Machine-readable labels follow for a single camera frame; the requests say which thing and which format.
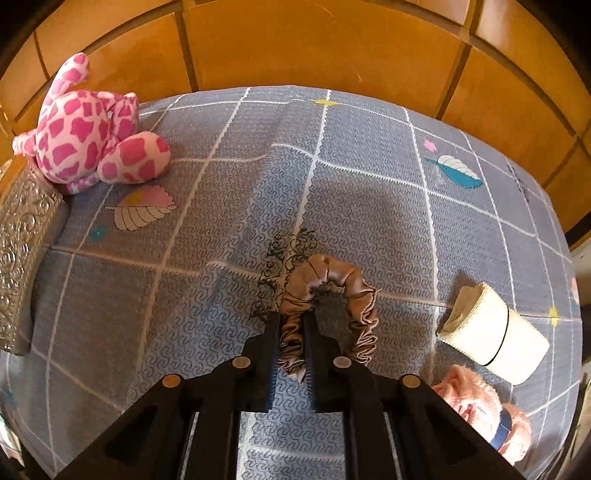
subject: pink leaf print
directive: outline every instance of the pink leaf print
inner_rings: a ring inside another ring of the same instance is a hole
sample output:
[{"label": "pink leaf print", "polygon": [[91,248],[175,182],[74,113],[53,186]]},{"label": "pink leaf print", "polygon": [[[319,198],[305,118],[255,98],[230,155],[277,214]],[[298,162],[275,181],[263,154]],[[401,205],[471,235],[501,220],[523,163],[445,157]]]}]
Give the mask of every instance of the pink leaf print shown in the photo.
[{"label": "pink leaf print", "polygon": [[429,140],[425,140],[424,146],[427,150],[429,150],[429,152],[437,151],[437,147],[435,146],[435,144]]}]

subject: bed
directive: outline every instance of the bed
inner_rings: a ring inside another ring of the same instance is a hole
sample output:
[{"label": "bed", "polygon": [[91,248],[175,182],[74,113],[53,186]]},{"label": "bed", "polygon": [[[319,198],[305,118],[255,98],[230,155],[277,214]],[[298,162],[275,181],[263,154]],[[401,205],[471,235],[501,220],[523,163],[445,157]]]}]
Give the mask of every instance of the bed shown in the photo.
[{"label": "bed", "polygon": [[[533,479],[548,466],[573,418],[581,319],[556,214],[519,165],[419,113],[323,89],[192,93],[140,118],[169,143],[170,172],[67,199],[35,280],[31,352],[2,353],[2,412],[49,475],[163,375],[239,355],[315,252],[381,289],[373,372],[432,384],[453,363],[477,370],[531,420],[516,468]],[[459,288],[480,281],[550,343],[521,385],[437,340]],[[339,292],[319,292],[316,310],[346,341]],[[238,478],[345,477],[340,417],[313,414],[283,374],[272,412],[241,422]]]}]

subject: giraffe print fabric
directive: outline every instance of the giraffe print fabric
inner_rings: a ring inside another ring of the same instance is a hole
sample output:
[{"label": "giraffe print fabric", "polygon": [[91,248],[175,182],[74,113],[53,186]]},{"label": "giraffe print fabric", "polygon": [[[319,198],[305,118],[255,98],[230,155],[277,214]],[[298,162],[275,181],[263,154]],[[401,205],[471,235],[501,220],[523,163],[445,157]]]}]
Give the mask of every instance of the giraffe print fabric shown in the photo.
[{"label": "giraffe print fabric", "polygon": [[99,181],[143,183],[166,173],[166,141],[152,132],[135,133],[136,94],[69,92],[88,74],[83,53],[61,66],[43,101],[37,128],[14,138],[14,153],[33,158],[47,180],[66,194],[83,192]]}]

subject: silver embossed container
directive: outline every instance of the silver embossed container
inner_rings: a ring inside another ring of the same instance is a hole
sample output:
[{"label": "silver embossed container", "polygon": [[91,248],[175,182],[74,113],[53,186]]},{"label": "silver embossed container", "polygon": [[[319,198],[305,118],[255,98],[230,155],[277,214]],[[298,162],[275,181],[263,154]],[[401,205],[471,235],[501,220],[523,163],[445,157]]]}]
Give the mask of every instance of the silver embossed container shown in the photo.
[{"label": "silver embossed container", "polygon": [[0,167],[0,348],[31,347],[31,291],[39,264],[69,209],[37,166],[15,157]]}]

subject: pink stuffed giraffe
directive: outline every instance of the pink stuffed giraffe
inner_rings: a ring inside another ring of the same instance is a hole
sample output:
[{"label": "pink stuffed giraffe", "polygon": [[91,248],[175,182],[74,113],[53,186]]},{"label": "pink stuffed giraffe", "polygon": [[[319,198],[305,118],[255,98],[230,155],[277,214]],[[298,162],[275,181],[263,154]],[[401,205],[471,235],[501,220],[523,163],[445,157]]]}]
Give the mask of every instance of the pink stuffed giraffe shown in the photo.
[{"label": "pink stuffed giraffe", "polygon": [[14,153],[34,158],[45,177],[67,194],[82,192],[99,180],[143,183],[163,175],[170,149],[155,133],[135,134],[137,96],[67,93],[87,78],[88,57],[83,53],[61,66],[43,100],[37,128],[14,138]]}]

